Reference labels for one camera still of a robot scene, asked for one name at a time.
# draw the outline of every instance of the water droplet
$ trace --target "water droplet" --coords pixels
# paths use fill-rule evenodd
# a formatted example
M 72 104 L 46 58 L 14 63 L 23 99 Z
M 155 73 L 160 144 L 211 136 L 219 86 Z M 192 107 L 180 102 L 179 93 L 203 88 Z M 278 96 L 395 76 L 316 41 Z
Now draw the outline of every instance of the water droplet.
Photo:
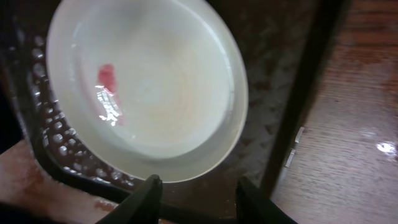
M 55 128 L 56 130 L 59 130 L 60 128 L 62 128 L 62 123 L 61 123 L 61 122 L 55 123 L 55 124 L 54 124 L 54 128 Z
M 59 149 L 58 149 L 59 151 L 60 151 L 60 154 L 61 155 L 63 155 L 63 156 L 66 156 L 68 153 L 68 148 L 67 147 L 65 147 L 65 146 L 61 146 L 61 147 L 59 147 Z
M 128 186 L 134 186 L 134 183 L 133 182 L 131 182 L 131 181 L 128 181 L 128 180 L 125 180 L 124 181 Z
M 95 171 L 96 171 L 96 173 L 97 173 L 98 176 L 100 176 L 100 177 L 106 177 L 106 172 L 104 172 L 103 169 L 97 168 Z
M 44 66 L 41 63 L 34 64 L 33 73 L 37 78 L 43 78 L 45 76 Z
M 122 173 L 119 172 L 119 171 L 117 171 L 117 170 L 114 170 L 114 171 L 111 173 L 111 177 L 112 177 L 112 179 L 114 179 L 114 180 L 119 180 L 119 179 L 122 177 Z
M 43 51 L 40 50 L 40 49 L 33 49 L 32 50 L 32 55 L 36 59 L 42 59 L 43 56 L 44 56 Z
M 61 134 L 56 134 L 52 137 L 52 139 L 56 142 L 56 143 L 61 143 L 62 142 L 62 135 Z
M 40 89 L 39 89 L 39 87 L 38 86 L 32 86 L 32 94 L 35 96 L 35 97 L 38 97 L 38 96 L 40 96 Z
M 75 156 L 82 156 L 82 155 L 83 155 L 82 151 L 78 151 L 78 152 L 75 153 Z
M 53 103 L 58 102 L 58 100 L 54 97 L 54 94 L 52 93 L 51 90 L 49 91 L 49 98 L 50 98 L 50 101 Z
M 35 36 L 35 44 L 36 44 L 36 46 L 38 46 L 38 47 L 41 47 L 41 46 L 43 46 L 44 45 L 44 40 L 43 40 L 43 38 L 41 37 L 41 36 Z
M 75 135 L 76 134 L 76 130 L 74 130 L 73 128 L 69 129 L 69 134 L 70 135 Z
M 47 135 L 43 136 L 43 146 L 47 147 L 49 145 L 49 138 L 47 137 Z
M 63 167 L 65 170 L 71 172 L 72 174 L 76 174 L 77 172 L 69 167 Z
M 78 171 L 81 171 L 81 165 L 79 164 L 79 163 L 74 163 L 73 164 L 73 168 L 75 168 L 76 170 L 78 170 Z
M 52 113 L 53 111 L 54 110 L 52 108 L 46 108 L 45 109 L 45 112 L 48 113 L 48 114 Z
M 73 146 L 74 144 L 76 144 L 76 141 L 74 139 L 69 139 L 68 143 Z
M 111 182 L 103 180 L 103 179 L 101 179 L 99 177 L 92 177 L 91 179 L 94 180 L 94 181 L 105 183 L 105 184 L 110 184 L 111 183 Z

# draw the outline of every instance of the wood grain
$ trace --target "wood grain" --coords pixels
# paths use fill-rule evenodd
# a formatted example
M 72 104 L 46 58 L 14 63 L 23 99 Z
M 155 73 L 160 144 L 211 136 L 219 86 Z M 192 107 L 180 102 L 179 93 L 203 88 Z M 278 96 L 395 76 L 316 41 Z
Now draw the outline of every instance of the wood grain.
M 299 223 L 398 223 L 398 1 L 349 12 L 274 202 Z

